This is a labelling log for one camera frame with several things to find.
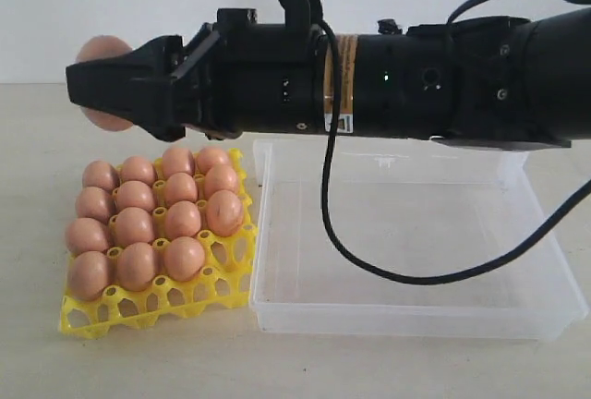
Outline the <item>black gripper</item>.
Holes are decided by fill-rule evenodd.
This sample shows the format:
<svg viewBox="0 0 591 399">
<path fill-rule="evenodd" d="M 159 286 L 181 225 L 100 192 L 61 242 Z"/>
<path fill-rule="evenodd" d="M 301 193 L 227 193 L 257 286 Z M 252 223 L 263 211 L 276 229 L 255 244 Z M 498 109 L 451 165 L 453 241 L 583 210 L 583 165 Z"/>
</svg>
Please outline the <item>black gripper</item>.
<svg viewBox="0 0 591 399">
<path fill-rule="evenodd" d="M 68 98 L 165 142 L 182 139 L 184 127 L 211 139 L 245 132 L 317 135 L 324 125 L 320 68 L 326 52 L 319 23 L 309 10 L 286 12 L 283 24 L 263 24 L 253 8 L 221 8 L 181 68 L 175 110 L 170 77 L 184 57 L 180 35 L 68 66 Z"/>
</svg>

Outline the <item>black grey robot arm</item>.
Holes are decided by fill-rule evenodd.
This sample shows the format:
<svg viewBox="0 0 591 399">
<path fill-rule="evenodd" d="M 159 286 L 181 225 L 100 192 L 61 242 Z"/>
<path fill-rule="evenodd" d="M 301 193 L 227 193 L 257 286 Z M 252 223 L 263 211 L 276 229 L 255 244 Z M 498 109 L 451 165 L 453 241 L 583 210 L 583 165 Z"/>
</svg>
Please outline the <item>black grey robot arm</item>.
<svg viewBox="0 0 591 399">
<path fill-rule="evenodd" d="M 590 136 L 590 12 L 487 17 L 406 32 L 340 36 L 342 134 L 533 151 Z M 222 9 L 189 43 L 162 36 L 66 69 L 72 103 L 172 142 L 245 132 L 325 134 L 332 59 L 318 29 L 259 24 Z"/>
</svg>

